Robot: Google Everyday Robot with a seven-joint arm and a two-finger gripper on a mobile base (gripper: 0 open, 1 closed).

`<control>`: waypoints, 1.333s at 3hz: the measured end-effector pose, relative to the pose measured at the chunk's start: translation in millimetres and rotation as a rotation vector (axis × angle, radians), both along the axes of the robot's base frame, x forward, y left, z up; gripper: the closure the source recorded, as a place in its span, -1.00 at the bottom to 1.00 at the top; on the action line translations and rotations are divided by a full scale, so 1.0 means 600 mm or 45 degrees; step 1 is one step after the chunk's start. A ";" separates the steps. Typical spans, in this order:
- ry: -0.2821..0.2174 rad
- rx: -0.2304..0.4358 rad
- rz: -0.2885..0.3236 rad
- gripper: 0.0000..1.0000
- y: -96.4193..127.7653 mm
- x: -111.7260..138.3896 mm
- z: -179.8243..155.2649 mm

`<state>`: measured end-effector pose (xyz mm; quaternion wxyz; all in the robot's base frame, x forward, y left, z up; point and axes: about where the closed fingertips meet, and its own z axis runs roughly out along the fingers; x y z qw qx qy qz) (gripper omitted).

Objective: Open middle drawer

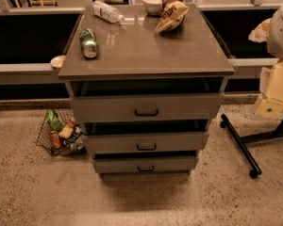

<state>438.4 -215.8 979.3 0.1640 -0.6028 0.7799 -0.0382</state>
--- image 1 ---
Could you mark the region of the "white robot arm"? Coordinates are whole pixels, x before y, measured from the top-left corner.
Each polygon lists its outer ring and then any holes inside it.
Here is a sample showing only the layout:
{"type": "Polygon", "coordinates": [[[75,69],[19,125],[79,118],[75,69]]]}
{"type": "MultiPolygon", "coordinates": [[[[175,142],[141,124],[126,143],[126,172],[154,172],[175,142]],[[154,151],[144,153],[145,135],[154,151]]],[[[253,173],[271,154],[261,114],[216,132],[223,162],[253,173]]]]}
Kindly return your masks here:
{"type": "Polygon", "coordinates": [[[260,73],[260,95],[255,114],[264,119],[277,119],[283,113],[283,5],[272,18],[262,21],[248,36],[250,41],[267,43],[267,52],[277,59],[271,69],[260,73]]]}

